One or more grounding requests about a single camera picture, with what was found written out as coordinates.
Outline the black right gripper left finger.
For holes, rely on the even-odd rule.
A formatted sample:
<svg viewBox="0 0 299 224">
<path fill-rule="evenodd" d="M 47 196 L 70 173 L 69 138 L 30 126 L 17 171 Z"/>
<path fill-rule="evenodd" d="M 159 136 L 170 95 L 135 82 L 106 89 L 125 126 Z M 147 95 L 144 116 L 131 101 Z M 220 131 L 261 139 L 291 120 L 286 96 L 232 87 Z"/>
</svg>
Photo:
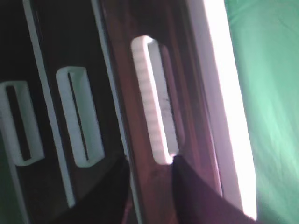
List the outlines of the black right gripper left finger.
<svg viewBox="0 0 299 224">
<path fill-rule="evenodd" d="M 103 179 L 79 202 L 56 218 L 55 224 L 120 224 L 129 193 L 130 167 L 118 158 Z"/>
</svg>

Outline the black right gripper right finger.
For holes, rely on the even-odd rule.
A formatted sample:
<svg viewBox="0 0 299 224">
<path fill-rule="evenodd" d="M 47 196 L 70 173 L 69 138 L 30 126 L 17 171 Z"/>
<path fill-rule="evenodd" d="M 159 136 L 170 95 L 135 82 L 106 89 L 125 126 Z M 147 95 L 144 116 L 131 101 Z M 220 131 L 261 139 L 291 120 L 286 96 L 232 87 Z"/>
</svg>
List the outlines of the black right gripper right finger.
<svg viewBox="0 0 299 224">
<path fill-rule="evenodd" d="M 217 194 L 180 155 L 172 163 L 172 194 L 180 224 L 256 224 Z"/>
</svg>

